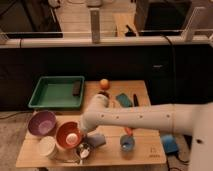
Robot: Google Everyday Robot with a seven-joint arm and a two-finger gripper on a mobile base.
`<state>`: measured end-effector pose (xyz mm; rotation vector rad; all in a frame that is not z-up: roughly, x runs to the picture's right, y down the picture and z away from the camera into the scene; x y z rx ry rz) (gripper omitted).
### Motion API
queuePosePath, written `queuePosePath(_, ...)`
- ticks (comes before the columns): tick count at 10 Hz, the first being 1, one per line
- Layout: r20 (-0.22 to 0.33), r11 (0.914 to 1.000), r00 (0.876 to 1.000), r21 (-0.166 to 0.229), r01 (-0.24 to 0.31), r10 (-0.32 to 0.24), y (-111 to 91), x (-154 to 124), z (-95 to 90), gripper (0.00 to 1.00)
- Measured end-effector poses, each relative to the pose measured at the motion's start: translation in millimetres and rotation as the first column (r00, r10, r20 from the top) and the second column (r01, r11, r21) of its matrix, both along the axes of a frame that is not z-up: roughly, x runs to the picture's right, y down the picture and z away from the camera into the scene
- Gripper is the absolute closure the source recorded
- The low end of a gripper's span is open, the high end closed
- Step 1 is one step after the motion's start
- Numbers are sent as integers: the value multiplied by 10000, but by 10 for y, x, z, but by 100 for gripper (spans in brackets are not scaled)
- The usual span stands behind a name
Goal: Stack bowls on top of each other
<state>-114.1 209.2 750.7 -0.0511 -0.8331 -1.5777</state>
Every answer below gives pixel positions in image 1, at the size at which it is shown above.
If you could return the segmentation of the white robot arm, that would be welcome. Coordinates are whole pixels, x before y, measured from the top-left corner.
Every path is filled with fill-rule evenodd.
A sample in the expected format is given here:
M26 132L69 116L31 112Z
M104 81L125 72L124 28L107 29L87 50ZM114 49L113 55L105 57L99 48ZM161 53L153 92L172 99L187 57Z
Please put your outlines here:
M83 133L98 126L155 129L193 137L188 171L213 171L213 102L109 108L109 98L96 94L80 119Z

